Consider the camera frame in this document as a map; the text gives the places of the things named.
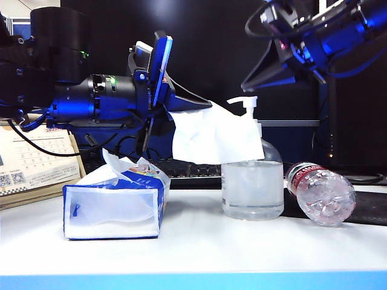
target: desk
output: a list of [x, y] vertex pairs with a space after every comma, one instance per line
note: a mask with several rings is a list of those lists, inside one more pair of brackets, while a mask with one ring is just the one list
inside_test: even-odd
[[0, 211], [0, 219], [3, 285], [28, 290], [67, 289], [58, 281], [97, 289], [103, 278], [136, 289], [160, 279], [165, 284], [157, 289], [203, 289], [211, 281], [211, 289], [260, 289], [260, 283], [308, 289], [324, 279], [332, 282], [315, 289], [387, 289], [387, 227], [325, 228], [289, 217], [240, 221], [222, 214], [220, 190], [171, 190], [158, 239], [66, 240], [61, 198]]

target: tissue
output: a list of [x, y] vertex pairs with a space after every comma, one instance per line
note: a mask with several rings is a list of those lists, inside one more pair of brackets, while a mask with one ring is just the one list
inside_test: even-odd
[[174, 159], [196, 164], [264, 159], [256, 123], [211, 103], [211, 108], [169, 112], [176, 126], [172, 142]]

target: tissue box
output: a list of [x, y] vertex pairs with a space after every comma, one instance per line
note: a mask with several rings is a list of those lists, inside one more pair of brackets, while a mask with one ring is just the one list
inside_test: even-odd
[[[85, 178], [93, 180], [94, 176], [98, 183], [81, 182], [63, 188], [65, 237], [76, 240], [158, 237], [169, 178], [143, 158], [137, 164], [120, 159], [118, 167], [129, 169], [119, 172], [117, 166], [106, 160], [106, 153], [104, 157], [108, 164]], [[101, 176], [109, 179], [101, 181]]]

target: pump bottle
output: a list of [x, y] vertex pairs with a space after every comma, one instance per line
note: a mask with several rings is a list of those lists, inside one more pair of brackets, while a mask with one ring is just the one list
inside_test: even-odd
[[[243, 102], [245, 117], [253, 118], [257, 96], [236, 97]], [[223, 211], [227, 216], [250, 221], [274, 219], [284, 211], [284, 169], [279, 152], [262, 139], [261, 124], [254, 119], [265, 158], [221, 166]]]

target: red bottle label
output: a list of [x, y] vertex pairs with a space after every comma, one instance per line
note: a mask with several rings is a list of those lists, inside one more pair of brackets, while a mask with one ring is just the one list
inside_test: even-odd
[[297, 191], [297, 187], [299, 185], [299, 183], [301, 182], [302, 178], [305, 177], [305, 175], [307, 175], [308, 173], [312, 172], [312, 171], [315, 171], [315, 170], [319, 170], [319, 169], [323, 169], [325, 170], [326, 168], [320, 166], [320, 165], [317, 165], [317, 164], [313, 164], [313, 163], [305, 163], [304, 166], [301, 166], [297, 169], [297, 171], [295, 171], [292, 175], [293, 177], [291, 178], [291, 184], [290, 184], [290, 191], [292, 194], [296, 194], [296, 191]]

